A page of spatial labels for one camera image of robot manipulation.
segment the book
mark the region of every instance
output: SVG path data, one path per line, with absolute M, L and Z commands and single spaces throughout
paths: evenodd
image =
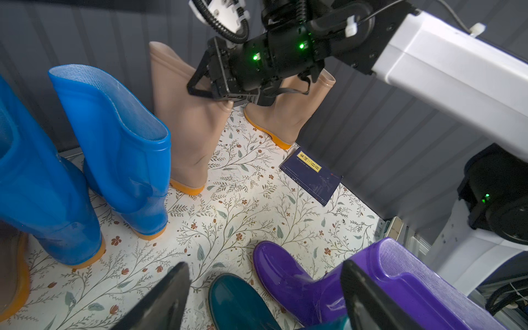
M 341 183 L 342 175 L 337 175 L 327 167 L 314 161 L 302 148 L 293 152 L 280 166 L 306 192 L 325 206 Z

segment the beige rubber boot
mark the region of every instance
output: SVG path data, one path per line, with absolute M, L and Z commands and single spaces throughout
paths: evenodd
M 271 135 L 271 139 L 282 149 L 289 149 L 297 139 L 300 129 L 321 105 L 335 84 L 334 77 L 322 70 L 316 83 L 310 86 L 310 93 L 280 94 L 270 107 L 249 103 L 244 109 L 246 119 L 256 128 Z M 306 90 L 308 84 L 297 76 L 286 78 L 282 88 Z
M 207 165 L 214 153 L 233 101 L 213 101 L 189 95 L 187 83 L 195 69 L 169 46 L 150 42 L 154 114 L 171 131 L 171 185 L 198 195 L 207 181 Z M 206 77 L 199 89 L 210 89 Z

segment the yellow book title label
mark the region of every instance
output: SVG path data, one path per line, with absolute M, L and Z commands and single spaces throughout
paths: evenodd
M 306 156 L 305 153 L 300 152 L 297 157 L 299 157 L 303 162 L 306 163 L 306 165 L 310 166 L 314 169 L 314 171 L 319 172 L 321 170 L 321 167 L 314 162 L 310 157 Z

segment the white arm casing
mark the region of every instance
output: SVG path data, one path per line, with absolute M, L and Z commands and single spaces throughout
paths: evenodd
M 528 162 L 523 61 L 422 12 L 406 17 L 372 71 Z
M 473 230 L 467 224 L 469 209 L 457 200 L 444 229 L 423 258 L 431 270 L 468 296 L 511 257 L 528 250 L 527 245 L 507 241 L 499 235 Z

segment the blue rubber boot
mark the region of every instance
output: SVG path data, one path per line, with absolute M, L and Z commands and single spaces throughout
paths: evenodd
M 255 289 L 233 274 L 219 275 L 211 283 L 209 311 L 217 330 L 280 330 Z
M 0 78 L 0 218 L 34 235 L 55 260 L 86 267 L 105 252 L 82 172 Z
M 87 65 L 48 72 L 84 153 L 90 187 L 146 240 L 167 225 L 171 134 L 119 81 Z

